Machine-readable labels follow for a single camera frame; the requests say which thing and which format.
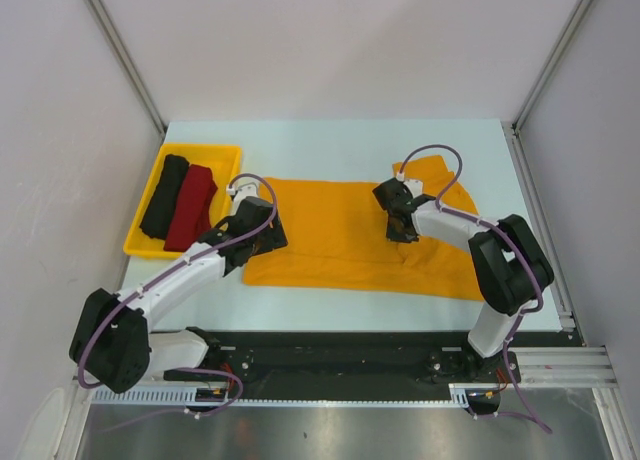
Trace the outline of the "orange t shirt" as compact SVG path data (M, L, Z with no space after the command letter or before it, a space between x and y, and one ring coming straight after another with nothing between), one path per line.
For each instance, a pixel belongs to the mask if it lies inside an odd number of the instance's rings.
M336 288L481 301L468 253L437 239L387 239L373 182L270 178L286 247L251 258L249 286Z

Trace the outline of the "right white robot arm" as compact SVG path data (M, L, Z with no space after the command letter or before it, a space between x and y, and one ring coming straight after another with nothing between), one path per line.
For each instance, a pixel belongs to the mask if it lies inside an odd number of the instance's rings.
M410 184L392 178L373 189L388 216L386 237L399 243L432 238L470 255L484 305L468 333L470 350L461 356L461 368L469 379L484 381L496 371L495 355L513 339L524 316L542 310L554 271L523 217L488 220L436 197L415 195Z

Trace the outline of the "yellow plastic tray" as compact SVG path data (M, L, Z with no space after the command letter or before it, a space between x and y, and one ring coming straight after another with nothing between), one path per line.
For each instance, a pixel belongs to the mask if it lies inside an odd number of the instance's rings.
M165 251L163 240L150 238L139 227L160 179L164 159L169 154L184 157L191 164L211 169L213 181L219 187L209 208L209 218L212 224L215 224L230 213L231 199L226 194L226 186L240 173L243 157L242 148L234 145L219 144L164 143L156 156L123 244L123 252L129 256L173 260L181 255L180 252Z

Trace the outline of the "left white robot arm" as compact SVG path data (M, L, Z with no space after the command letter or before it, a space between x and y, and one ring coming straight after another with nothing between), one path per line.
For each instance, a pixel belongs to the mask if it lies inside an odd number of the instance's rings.
M156 325L205 286L248 260L287 244L277 206L256 196L237 201L234 214L201 235L166 268L139 286L86 299L69 349L86 389L123 393L141 379L172 370L214 377L220 354L197 328L157 333Z

